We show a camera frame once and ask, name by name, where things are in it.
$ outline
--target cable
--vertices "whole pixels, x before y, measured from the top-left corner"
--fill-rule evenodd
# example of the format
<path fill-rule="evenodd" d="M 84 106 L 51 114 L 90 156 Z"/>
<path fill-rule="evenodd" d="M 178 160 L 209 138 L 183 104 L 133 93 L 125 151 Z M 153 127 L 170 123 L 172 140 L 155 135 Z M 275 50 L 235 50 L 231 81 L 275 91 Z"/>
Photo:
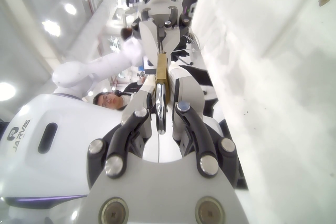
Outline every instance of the cable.
<path fill-rule="evenodd" d="M 159 135 L 159 133 L 158 133 L 158 135 L 157 135 L 157 137 L 158 137 L 158 147 L 159 147 L 159 151 L 158 151 L 158 154 L 157 154 L 157 159 L 158 159 L 158 163 L 160 162 L 160 135 Z"/>

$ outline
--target metal rod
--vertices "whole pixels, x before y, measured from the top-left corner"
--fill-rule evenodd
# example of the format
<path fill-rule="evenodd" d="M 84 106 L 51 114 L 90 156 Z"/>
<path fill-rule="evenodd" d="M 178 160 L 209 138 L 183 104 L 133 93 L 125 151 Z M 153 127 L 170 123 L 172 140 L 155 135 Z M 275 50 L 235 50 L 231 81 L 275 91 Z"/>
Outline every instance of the metal rod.
<path fill-rule="evenodd" d="M 189 63 L 186 63 L 183 59 L 177 57 L 178 60 L 182 61 L 183 63 L 185 63 L 186 65 L 189 65 Z"/>
<path fill-rule="evenodd" d="M 189 36 L 184 35 L 184 37 L 187 38 L 188 40 L 190 40 L 192 43 L 195 43 L 198 46 L 197 42 L 195 40 L 191 39 Z"/>
<path fill-rule="evenodd" d="M 160 135 L 166 132 L 166 85 L 160 82 L 156 85 L 156 129 Z"/>
<path fill-rule="evenodd" d="M 178 52 L 178 51 L 192 51 L 192 50 L 190 50 L 190 49 L 176 50 L 176 51 L 172 51 L 172 53 L 176 53 L 176 52 Z"/>

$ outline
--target metal screw head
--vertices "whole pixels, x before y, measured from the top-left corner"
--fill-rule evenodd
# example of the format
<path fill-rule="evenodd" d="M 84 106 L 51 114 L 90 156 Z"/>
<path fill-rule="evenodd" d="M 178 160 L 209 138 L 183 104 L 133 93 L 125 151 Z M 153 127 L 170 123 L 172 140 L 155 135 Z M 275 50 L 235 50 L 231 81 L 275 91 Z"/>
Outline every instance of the metal screw head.
<path fill-rule="evenodd" d="M 134 112 L 135 116 L 136 117 L 145 117 L 147 115 L 147 109 L 145 109 L 144 107 L 139 109 L 139 110 L 136 110 Z"/>
<path fill-rule="evenodd" d="M 104 170 L 108 177 L 114 177 L 120 174 L 123 166 L 123 159 L 118 155 L 113 155 L 106 160 Z"/>
<path fill-rule="evenodd" d="M 223 208 L 221 204 L 212 197 L 204 197 L 197 202 L 195 216 L 199 224 L 224 223 Z"/>
<path fill-rule="evenodd" d="M 210 155 L 205 155 L 201 157 L 200 161 L 200 167 L 202 171 L 207 174 L 214 176 L 218 172 L 218 162 L 217 159 Z"/>
<path fill-rule="evenodd" d="M 90 143 L 88 151 L 92 155 L 97 154 L 102 150 L 103 145 L 104 144 L 101 139 L 95 139 L 94 141 Z"/>
<path fill-rule="evenodd" d="M 124 224 L 128 220 L 128 207 L 124 200 L 112 198 L 101 208 L 102 224 Z"/>
<path fill-rule="evenodd" d="M 235 150 L 234 142 L 229 138 L 223 138 L 220 144 L 222 148 L 227 152 L 233 152 Z"/>
<path fill-rule="evenodd" d="M 190 103 L 185 101 L 179 101 L 176 105 L 177 109 L 181 112 L 186 112 L 190 110 Z"/>

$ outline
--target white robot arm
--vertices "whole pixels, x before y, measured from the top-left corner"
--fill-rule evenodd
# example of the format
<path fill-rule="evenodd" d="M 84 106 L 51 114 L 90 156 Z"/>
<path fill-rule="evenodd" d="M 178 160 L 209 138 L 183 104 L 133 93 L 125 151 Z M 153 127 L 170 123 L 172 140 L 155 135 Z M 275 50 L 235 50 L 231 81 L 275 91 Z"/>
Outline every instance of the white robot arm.
<path fill-rule="evenodd" d="M 98 82 L 131 66 L 140 66 L 142 57 L 141 42 L 130 38 L 124 43 L 120 53 L 111 53 L 89 63 L 66 62 L 53 73 L 52 80 L 57 85 L 54 93 L 83 98 Z"/>

